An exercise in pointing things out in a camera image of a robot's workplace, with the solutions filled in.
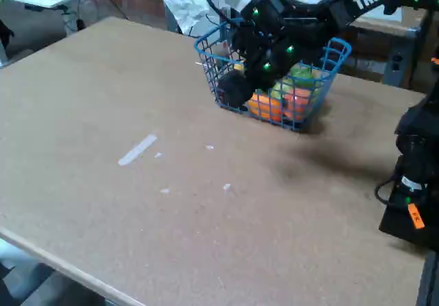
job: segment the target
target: particleboard surface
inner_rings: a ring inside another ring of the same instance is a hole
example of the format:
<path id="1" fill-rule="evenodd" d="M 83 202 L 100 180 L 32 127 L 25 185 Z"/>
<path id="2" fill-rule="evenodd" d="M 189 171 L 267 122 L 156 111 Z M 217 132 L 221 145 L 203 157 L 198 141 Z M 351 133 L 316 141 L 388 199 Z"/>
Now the particleboard surface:
<path id="1" fill-rule="evenodd" d="M 372 190 L 420 95 L 341 75 L 295 134 L 219 109 L 196 61 L 108 19 L 1 70 L 0 236 L 121 305 L 414 305 Z"/>

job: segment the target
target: orange label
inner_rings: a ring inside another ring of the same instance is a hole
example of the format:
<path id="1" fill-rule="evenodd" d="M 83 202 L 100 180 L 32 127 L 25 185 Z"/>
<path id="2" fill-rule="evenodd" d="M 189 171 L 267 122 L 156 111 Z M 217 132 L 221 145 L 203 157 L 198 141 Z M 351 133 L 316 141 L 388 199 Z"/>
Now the orange label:
<path id="1" fill-rule="evenodd" d="M 423 219 L 420 217 L 420 213 L 416 205 L 410 203 L 408 205 L 410 217 L 412 217 L 413 224 L 416 229 L 422 229 L 425 227 Z"/>

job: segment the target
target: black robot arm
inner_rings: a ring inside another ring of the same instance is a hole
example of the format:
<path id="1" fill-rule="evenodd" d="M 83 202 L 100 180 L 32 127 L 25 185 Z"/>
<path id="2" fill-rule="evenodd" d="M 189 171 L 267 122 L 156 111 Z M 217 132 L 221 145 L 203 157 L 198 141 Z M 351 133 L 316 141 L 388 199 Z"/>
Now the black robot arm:
<path id="1" fill-rule="evenodd" d="M 234 27 L 232 37 L 232 46 L 246 59 L 246 78 L 250 82 L 249 89 L 234 103 L 243 104 L 251 97 L 252 83 L 268 89 L 301 60 L 318 65 L 327 42 L 359 16 L 380 5 L 391 13 L 407 1 L 322 0 L 308 4 L 296 0 L 252 0 L 241 11 L 243 21 Z M 410 1 L 418 6 L 426 3 Z"/>

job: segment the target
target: blue wire basket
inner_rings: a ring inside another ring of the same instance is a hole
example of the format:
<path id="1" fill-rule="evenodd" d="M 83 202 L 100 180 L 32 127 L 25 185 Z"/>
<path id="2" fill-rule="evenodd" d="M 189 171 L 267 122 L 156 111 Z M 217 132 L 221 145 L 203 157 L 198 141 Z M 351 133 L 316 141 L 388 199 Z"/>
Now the blue wire basket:
<path id="1" fill-rule="evenodd" d="M 199 64 L 204 68 L 215 101 L 222 108 L 294 131 L 302 130 L 318 112 L 352 50 L 344 40 L 332 38 L 324 47 L 320 66 L 299 62 L 267 93 L 256 90 L 252 99 L 238 108 L 221 102 L 222 90 L 218 87 L 220 78 L 228 72 L 246 69 L 244 58 L 229 46 L 229 30 L 228 23 L 222 23 L 195 42 Z"/>

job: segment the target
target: black cable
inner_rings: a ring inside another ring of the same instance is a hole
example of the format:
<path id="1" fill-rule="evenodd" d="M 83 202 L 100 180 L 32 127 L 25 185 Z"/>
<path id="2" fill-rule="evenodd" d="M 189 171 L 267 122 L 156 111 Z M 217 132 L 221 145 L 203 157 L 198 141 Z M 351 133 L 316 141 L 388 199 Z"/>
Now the black cable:
<path id="1" fill-rule="evenodd" d="M 95 9 L 96 9 L 96 21 L 98 21 L 99 20 L 99 2 L 97 1 L 97 0 L 94 0 L 95 1 Z"/>
<path id="2" fill-rule="evenodd" d="M 126 19 L 126 20 L 128 20 L 128 21 L 130 21 L 130 19 L 128 18 L 128 16 L 125 14 L 125 12 L 124 11 L 122 11 L 122 9 L 113 1 L 113 0 L 109 0 L 113 5 L 114 5 L 114 7 L 117 9 L 117 11 L 119 11 L 120 12 L 120 14 L 122 14 L 122 16 Z"/>
<path id="3" fill-rule="evenodd" d="M 379 184 L 379 185 L 377 185 L 376 187 L 375 187 L 375 190 L 374 190 L 374 194 L 375 194 L 375 197 L 377 198 L 377 200 L 378 201 L 380 201 L 382 204 L 384 204 L 384 205 L 389 205 L 389 200 L 385 200 L 385 199 L 383 199 L 380 195 L 379 195 L 379 190 L 381 189 L 381 188 L 383 188 L 384 186 L 386 186 L 387 184 L 390 184 L 392 181 L 395 181 L 395 176 L 391 176 L 389 179 L 387 179 L 384 183 L 381 183 L 381 184 Z"/>
<path id="4" fill-rule="evenodd" d="M 231 21 L 220 9 L 218 9 L 212 2 L 212 0 L 206 0 L 206 2 L 212 8 L 212 10 L 215 11 L 221 18 L 230 23 L 232 26 L 238 27 L 238 24 L 236 24 L 236 22 L 234 21 Z"/>
<path id="5" fill-rule="evenodd" d="M 215 25 L 215 26 L 219 26 L 219 24 L 218 23 L 214 23 L 210 18 L 209 18 L 209 16 L 206 14 L 206 19 L 209 21 L 209 23 L 211 23 L 212 25 Z"/>

